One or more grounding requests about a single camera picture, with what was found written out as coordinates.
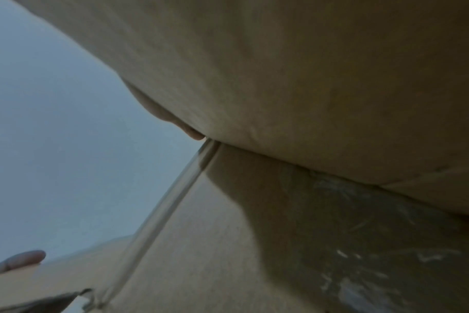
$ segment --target brown cardboard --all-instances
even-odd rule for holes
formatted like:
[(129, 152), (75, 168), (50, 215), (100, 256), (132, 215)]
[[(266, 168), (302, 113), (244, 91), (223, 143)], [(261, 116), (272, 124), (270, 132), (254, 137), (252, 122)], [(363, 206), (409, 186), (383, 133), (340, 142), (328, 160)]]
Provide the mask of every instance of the brown cardboard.
[(51, 281), (0, 275), (16, 287), (0, 295), (91, 288), (102, 313), (469, 313), (469, 219), (213, 141), (123, 244), (91, 281), (108, 257), (67, 259)]
[(16, 1), (210, 138), (469, 213), (469, 0)]

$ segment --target blue-gray background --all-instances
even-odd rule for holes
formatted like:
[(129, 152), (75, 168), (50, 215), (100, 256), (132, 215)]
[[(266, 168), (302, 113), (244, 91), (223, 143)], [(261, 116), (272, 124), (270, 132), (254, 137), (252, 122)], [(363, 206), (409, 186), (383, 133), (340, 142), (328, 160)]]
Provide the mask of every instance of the blue-gray background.
[(199, 146), (70, 39), (0, 0), (0, 260), (132, 234)]

